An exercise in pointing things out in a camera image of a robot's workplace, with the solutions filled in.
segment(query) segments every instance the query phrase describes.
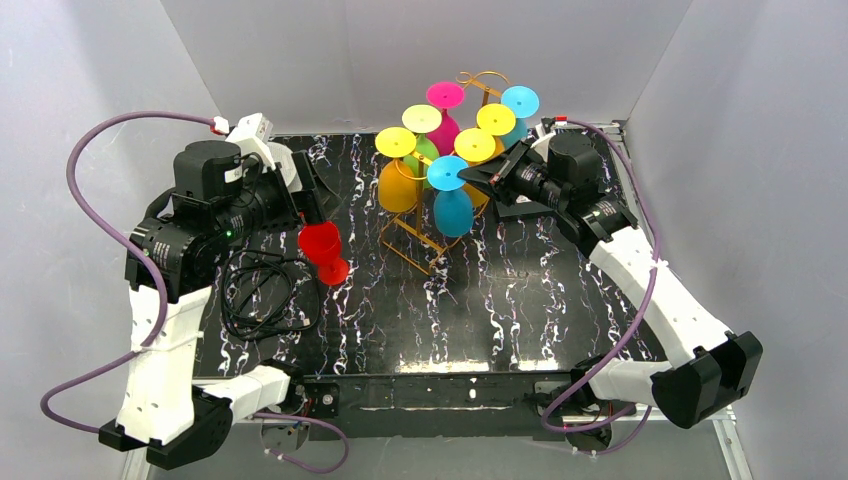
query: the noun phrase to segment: red plastic cup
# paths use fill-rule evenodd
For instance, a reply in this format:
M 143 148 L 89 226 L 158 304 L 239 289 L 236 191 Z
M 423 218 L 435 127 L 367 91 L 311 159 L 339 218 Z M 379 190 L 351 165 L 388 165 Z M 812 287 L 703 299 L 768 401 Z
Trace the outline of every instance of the red plastic cup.
M 306 225 L 297 236 L 297 246 L 313 265 L 318 266 L 318 279 L 324 284 L 338 285 L 345 281 L 350 265 L 340 256 L 342 240 L 335 224 Z
M 297 246 L 315 265 L 330 265 L 342 253 L 342 240 L 333 222 L 306 225 L 297 236 Z
M 330 265 L 318 267 L 318 279 L 325 285 L 338 285 L 345 281 L 350 272 L 350 265 L 342 257 L 333 261 Z

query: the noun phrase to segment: black motor joint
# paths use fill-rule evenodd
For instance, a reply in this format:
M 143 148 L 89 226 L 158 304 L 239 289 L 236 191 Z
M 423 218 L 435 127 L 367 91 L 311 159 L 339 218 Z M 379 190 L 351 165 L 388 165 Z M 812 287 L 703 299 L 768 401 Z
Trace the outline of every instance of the black motor joint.
M 459 176 L 505 205 L 523 195 L 551 208 L 560 232 L 588 257 L 599 241 L 636 225 L 630 211 L 602 187 L 602 170 L 603 159 L 592 139 L 565 131 L 550 139 L 546 159 L 528 142 L 519 142 Z
M 281 170 L 263 170 L 255 158 L 243 157 L 234 143 L 194 142 L 174 158 L 170 190 L 173 214 L 142 220 L 130 241 L 150 257 L 166 280 L 168 301 L 204 288 L 215 280 L 217 266 L 231 245 L 259 230 L 285 231 L 302 220 Z M 126 278 L 132 288 L 155 288 L 150 272 L 132 254 Z

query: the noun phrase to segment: gray wall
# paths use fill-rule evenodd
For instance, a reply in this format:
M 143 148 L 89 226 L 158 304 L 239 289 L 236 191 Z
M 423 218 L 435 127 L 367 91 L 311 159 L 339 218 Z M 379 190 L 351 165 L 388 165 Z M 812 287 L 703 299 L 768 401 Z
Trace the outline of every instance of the gray wall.
M 848 4 L 695 0 L 639 99 L 637 170 L 672 267 L 765 355 L 757 478 L 845 478 Z
M 501 71 L 547 115 L 626 118 L 690 1 L 162 3 L 226 115 L 315 133 L 399 125 L 461 71 Z M 455 114 L 465 127 L 482 93 L 469 98 Z
M 77 139 L 130 110 L 216 115 L 157 1 L 0 2 L 0 477 L 116 478 L 123 455 L 61 427 L 38 409 L 61 381 L 129 348 L 124 251 L 72 201 L 65 161 Z M 98 139 L 82 158 L 92 205 L 129 232 L 172 183 L 171 161 L 202 126 L 138 121 Z M 126 369 L 57 398 L 92 424 L 113 418 Z

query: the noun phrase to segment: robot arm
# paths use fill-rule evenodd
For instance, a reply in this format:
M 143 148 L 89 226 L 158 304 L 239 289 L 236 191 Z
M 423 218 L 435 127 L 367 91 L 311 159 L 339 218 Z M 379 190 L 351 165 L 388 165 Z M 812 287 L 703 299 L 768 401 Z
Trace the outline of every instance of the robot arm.
M 129 363 L 117 418 L 100 429 L 101 443 L 121 451 L 146 446 L 148 462 L 172 469 L 212 455 L 232 424 L 286 399 L 298 373 L 279 362 L 204 388 L 191 383 L 200 319 L 231 244 L 262 229 L 326 221 L 311 164 L 303 153 L 269 144 L 270 131 L 270 122 L 254 114 L 226 141 L 188 145 L 174 159 L 174 213 L 148 216 L 130 236 L 165 278 L 168 313 L 159 336 L 143 348 L 159 296 L 149 272 L 128 255 L 132 346 L 140 354 Z M 247 165 L 250 156 L 258 157 L 255 165 Z
M 524 195 L 551 208 L 565 238 L 638 302 L 654 266 L 652 247 L 633 214 L 601 190 L 601 167 L 590 138 L 566 131 L 545 135 L 533 147 L 518 143 L 459 176 L 506 205 Z M 734 334 L 665 266 L 658 268 L 645 320 L 668 360 L 613 360 L 589 380 L 586 398 L 655 406 L 690 428 L 748 392 L 762 345 L 750 332 Z

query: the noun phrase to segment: white connector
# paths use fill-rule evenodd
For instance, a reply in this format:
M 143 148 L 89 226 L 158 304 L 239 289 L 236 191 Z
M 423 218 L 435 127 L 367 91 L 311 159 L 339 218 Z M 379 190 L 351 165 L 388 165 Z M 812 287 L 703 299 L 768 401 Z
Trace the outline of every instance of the white connector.
M 289 192 L 300 190 L 301 182 L 292 159 L 292 151 L 283 145 L 269 142 L 274 125 L 261 113 L 254 113 L 239 120 L 238 125 L 227 136 L 235 143 L 242 155 L 255 153 L 262 159 L 263 171 L 281 169 Z
M 215 121 L 215 126 L 212 127 L 212 131 L 217 133 L 218 135 L 229 135 L 230 133 L 230 122 L 224 117 L 214 117 L 212 120 Z
M 232 400 L 233 423 L 286 398 L 291 377 L 282 370 L 259 365 L 249 373 L 207 387 L 203 391 Z
M 634 362 L 613 358 L 589 380 L 596 397 L 657 406 L 651 375 L 671 370 L 669 362 Z

